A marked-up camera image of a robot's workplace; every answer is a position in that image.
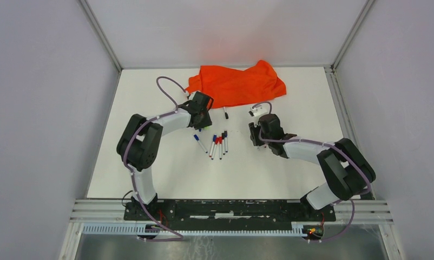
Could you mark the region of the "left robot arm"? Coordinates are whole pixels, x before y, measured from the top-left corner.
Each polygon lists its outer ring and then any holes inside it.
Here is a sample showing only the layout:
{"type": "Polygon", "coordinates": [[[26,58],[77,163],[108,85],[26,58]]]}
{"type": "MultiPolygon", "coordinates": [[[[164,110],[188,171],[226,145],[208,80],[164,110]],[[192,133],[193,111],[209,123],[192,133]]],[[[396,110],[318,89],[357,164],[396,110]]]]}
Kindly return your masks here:
{"type": "Polygon", "coordinates": [[[139,202],[137,214],[143,220],[152,220],[157,215],[157,198],[153,184],[152,165],[160,147],[161,138],[183,129],[202,129],[212,125],[209,110],[214,99],[202,92],[193,92],[186,102],[170,112],[144,117],[134,114],[129,119],[116,152],[130,173],[134,198],[139,202]]]}

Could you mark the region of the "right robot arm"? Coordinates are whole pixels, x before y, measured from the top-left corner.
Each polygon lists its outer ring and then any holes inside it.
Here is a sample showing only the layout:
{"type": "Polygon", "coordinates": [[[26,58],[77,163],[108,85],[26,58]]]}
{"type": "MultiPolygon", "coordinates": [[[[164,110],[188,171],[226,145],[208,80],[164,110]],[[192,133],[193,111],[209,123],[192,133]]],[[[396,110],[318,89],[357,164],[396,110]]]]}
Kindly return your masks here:
{"type": "Polygon", "coordinates": [[[321,168],[325,183],[301,198],[303,219],[314,221],[325,206],[370,192],[375,171],[350,139],[331,143],[303,139],[285,133],[276,114],[249,114],[253,118],[248,126],[254,146],[266,145],[274,155],[303,160],[321,168]]]}

